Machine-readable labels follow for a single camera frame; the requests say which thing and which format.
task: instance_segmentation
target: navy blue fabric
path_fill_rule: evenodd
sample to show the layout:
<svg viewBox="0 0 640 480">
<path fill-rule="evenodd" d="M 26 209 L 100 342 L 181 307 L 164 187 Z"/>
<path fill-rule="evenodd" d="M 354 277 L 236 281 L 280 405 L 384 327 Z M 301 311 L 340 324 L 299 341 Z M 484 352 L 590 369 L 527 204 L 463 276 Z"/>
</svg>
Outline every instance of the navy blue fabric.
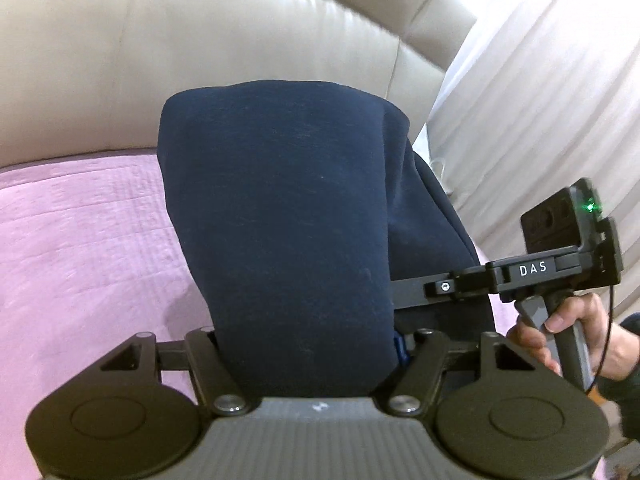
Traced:
<svg viewBox="0 0 640 480">
<path fill-rule="evenodd" d="M 390 279 L 478 263 L 388 101 L 325 82 L 171 97 L 166 206 L 220 353 L 267 396 L 360 396 L 398 367 Z M 488 300 L 404 313 L 476 338 Z"/>
<path fill-rule="evenodd" d="M 404 336 L 399 332 L 394 334 L 394 345 L 396 346 L 396 353 L 398 354 L 398 364 L 401 368 L 406 368 L 411 362 L 411 356 L 406 349 Z"/>
</svg>

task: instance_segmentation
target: finger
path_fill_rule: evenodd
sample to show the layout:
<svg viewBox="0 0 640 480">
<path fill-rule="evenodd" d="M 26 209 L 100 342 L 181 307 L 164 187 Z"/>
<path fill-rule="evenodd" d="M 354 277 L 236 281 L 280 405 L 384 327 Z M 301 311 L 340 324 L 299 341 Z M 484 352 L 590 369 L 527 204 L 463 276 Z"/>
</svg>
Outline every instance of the finger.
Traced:
<svg viewBox="0 0 640 480">
<path fill-rule="evenodd" d="M 542 348 L 546 346 L 546 336 L 531 326 L 527 326 L 519 320 L 515 326 L 518 344 L 529 348 Z"/>
<path fill-rule="evenodd" d="M 540 361 L 545 366 L 549 365 L 553 360 L 551 357 L 551 351 L 549 350 L 549 348 L 546 348 L 546 347 L 530 349 L 529 354 L 532 357 L 535 357 L 538 361 Z"/>
<path fill-rule="evenodd" d="M 545 327 L 551 333 L 561 332 L 580 319 L 585 335 L 597 336 L 606 325 L 607 314 L 602 300 L 597 294 L 572 296 L 562 302 L 556 312 L 545 321 Z"/>
<path fill-rule="evenodd" d="M 524 322 L 522 321 L 522 316 L 518 316 L 518 319 L 516 320 L 516 324 L 513 325 L 509 330 L 507 330 L 506 338 L 509 341 L 519 345 L 520 344 L 520 330 L 522 329 L 523 326 L 526 326 L 526 325 L 524 325 Z"/>
<path fill-rule="evenodd" d="M 529 354 L 554 373 L 560 374 L 560 364 L 552 358 L 549 348 L 531 349 Z"/>
</svg>

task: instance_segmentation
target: pink bedspread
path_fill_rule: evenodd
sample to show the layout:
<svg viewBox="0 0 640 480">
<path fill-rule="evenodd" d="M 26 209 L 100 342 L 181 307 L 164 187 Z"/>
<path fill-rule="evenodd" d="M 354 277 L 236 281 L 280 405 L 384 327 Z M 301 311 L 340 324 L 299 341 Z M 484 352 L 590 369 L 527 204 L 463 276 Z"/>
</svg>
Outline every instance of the pink bedspread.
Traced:
<svg viewBox="0 0 640 480">
<path fill-rule="evenodd" d="M 210 324 L 164 208 L 155 153 L 0 171 L 0 480 L 40 477 L 30 409 L 136 332 Z M 497 329 L 515 310 L 492 298 Z M 165 383 L 193 397 L 184 374 Z"/>
</svg>

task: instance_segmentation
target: white leather sofa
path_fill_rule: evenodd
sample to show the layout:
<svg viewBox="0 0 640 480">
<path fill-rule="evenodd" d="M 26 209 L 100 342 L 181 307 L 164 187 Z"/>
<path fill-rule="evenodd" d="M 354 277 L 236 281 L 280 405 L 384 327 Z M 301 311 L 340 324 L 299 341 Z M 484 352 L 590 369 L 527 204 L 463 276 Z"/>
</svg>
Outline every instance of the white leather sofa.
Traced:
<svg viewBox="0 0 640 480">
<path fill-rule="evenodd" d="M 473 22 L 457 0 L 0 0 L 0 478 L 38 477 L 43 396 L 132 333 L 209 323 L 153 152 L 167 98 L 328 80 L 414 140 Z"/>
</svg>

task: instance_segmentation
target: screw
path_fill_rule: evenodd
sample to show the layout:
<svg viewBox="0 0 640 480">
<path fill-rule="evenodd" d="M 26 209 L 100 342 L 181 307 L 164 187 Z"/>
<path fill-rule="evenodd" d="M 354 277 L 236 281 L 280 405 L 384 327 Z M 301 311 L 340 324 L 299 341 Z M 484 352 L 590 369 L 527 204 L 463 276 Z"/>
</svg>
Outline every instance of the screw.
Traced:
<svg viewBox="0 0 640 480">
<path fill-rule="evenodd" d="M 246 406 L 246 402 L 244 402 L 244 399 L 240 396 L 228 394 L 220 395 L 214 400 L 213 405 L 221 412 L 235 413 L 242 410 Z"/>
<path fill-rule="evenodd" d="M 427 339 L 432 334 L 433 334 L 433 330 L 430 330 L 429 328 L 419 328 L 414 333 L 414 341 L 416 344 L 421 345 L 423 343 L 426 343 Z"/>
<path fill-rule="evenodd" d="M 389 399 L 389 407 L 396 413 L 413 413 L 420 408 L 420 401 L 408 395 L 398 395 Z"/>
</svg>

